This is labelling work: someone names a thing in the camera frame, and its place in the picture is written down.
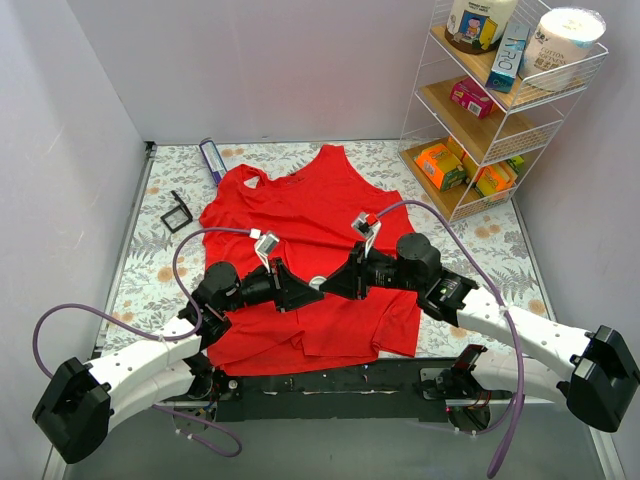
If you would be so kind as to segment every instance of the red cloth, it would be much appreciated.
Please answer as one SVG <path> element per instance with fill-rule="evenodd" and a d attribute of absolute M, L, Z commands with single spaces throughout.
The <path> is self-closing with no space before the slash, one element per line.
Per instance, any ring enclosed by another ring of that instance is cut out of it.
<path fill-rule="evenodd" d="M 256 177 L 255 188 L 245 184 Z M 309 281 L 333 273 L 362 240 L 351 227 L 358 214 L 376 213 L 400 200 L 398 192 L 385 192 L 362 179 L 343 147 L 325 145 L 313 162 L 275 180 L 247 165 L 229 171 L 200 223 L 273 231 L 280 244 L 271 258 L 282 257 L 295 275 Z M 376 248 L 395 254 L 398 238 L 412 231 L 406 209 L 397 208 L 383 218 Z M 206 266 L 225 260 L 242 278 L 260 265 L 254 242 L 241 235 L 208 233 L 203 240 Z M 420 322 L 415 293 L 380 288 L 365 300 L 327 295 L 292 312 L 276 312 L 267 303 L 228 315 L 231 329 L 208 354 L 230 375 L 356 365 L 375 360 L 380 350 L 413 356 Z"/>

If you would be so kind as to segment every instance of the white wall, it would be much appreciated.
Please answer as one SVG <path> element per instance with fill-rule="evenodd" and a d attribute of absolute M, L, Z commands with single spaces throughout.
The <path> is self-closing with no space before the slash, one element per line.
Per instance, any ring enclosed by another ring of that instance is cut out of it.
<path fill-rule="evenodd" d="M 38 479 L 50 444 L 31 420 L 47 379 L 31 355 L 45 309 L 103 307 L 144 144 L 64 0 L 0 0 L 0 478 Z M 51 369 L 86 358 L 98 325 L 45 327 Z"/>
<path fill-rule="evenodd" d="M 68 0 L 145 140 L 399 137 L 433 0 Z"/>
<path fill-rule="evenodd" d="M 519 201 L 559 319 L 616 328 L 640 361 L 640 3 L 575 3 L 602 13 L 611 54 Z M 638 425 L 640 398 L 614 436 L 629 479 L 640 478 Z"/>

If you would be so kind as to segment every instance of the floral tablecloth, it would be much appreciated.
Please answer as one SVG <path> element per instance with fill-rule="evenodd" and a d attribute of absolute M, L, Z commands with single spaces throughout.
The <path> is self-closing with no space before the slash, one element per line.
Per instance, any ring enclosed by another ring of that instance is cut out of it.
<path fill-rule="evenodd" d="M 332 143 L 344 145 L 352 165 L 369 183 L 385 190 L 398 190 L 404 199 L 429 202 L 420 184 L 400 161 L 396 141 Z M 288 175 L 313 160 L 320 147 L 320 143 L 224 145 L 220 146 L 220 153 L 228 169 L 246 163 L 275 178 Z M 216 189 L 197 146 L 158 147 L 127 252 L 113 315 L 146 331 L 162 327 L 185 304 L 173 280 L 171 260 L 180 241 L 200 227 L 196 220 L 171 234 L 161 223 L 160 216 L 176 203 L 171 190 L 178 192 L 196 219 L 215 198 Z M 445 266 L 482 283 L 435 218 L 413 206 L 409 207 L 409 216 L 415 230 L 426 234 L 440 249 Z M 511 202 L 457 222 L 454 229 L 496 281 L 508 302 L 546 316 L 538 279 Z M 189 242 L 178 261 L 180 277 L 187 288 L 193 290 L 202 279 L 204 269 L 204 247 L 200 239 Z M 103 330 L 98 345 L 103 352 L 109 352 L 136 338 L 110 325 Z M 482 343 L 500 351 L 509 348 L 489 337 L 423 315 L 416 355 L 455 357 L 468 343 Z"/>

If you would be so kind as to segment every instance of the pink box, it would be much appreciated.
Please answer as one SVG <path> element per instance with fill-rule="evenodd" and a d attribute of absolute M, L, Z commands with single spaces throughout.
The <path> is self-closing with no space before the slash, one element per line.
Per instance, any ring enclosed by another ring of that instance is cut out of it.
<path fill-rule="evenodd" d="M 471 77 L 456 83 L 451 90 L 450 98 L 478 118 L 484 118 L 493 111 L 493 101 Z"/>

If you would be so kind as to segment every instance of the white canister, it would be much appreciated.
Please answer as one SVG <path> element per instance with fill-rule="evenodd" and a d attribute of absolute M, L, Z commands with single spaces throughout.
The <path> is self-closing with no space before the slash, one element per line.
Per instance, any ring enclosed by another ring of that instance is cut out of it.
<path fill-rule="evenodd" d="M 606 24 L 600 14 L 592 10 L 563 7 L 545 13 L 527 43 L 520 77 L 526 78 L 584 59 L 605 29 Z M 567 88 L 576 68 L 567 67 L 556 74 L 532 78 L 529 83 L 559 92 Z"/>
<path fill-rule="evenodd" d="M 465 53 L 497 48 L 518 0 L 455 0 L 444 36 Z"/>

